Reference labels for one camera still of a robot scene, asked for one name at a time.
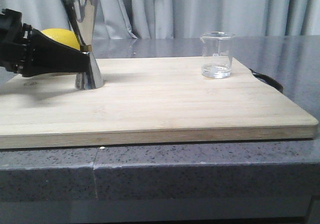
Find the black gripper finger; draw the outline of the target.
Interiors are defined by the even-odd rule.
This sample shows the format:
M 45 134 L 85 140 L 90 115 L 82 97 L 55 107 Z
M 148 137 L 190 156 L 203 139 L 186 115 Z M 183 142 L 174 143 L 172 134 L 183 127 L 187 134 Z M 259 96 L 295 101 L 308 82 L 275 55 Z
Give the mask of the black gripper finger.
M 87 70 L 89 57 L 80 50 L 59 43 L 37 29 L 33 29 L 31 39 L 33 77 L 47 73 L 80 73 Z

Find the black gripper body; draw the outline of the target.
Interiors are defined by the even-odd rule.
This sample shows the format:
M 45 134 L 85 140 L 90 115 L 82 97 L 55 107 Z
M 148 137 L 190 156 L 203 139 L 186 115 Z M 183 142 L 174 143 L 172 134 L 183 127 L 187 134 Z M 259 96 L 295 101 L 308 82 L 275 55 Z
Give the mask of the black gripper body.
M 0 13 L 0 66 L 15 74 L 33 74 L 33 27 L 22 23 L 22 13 L 2 9 Z

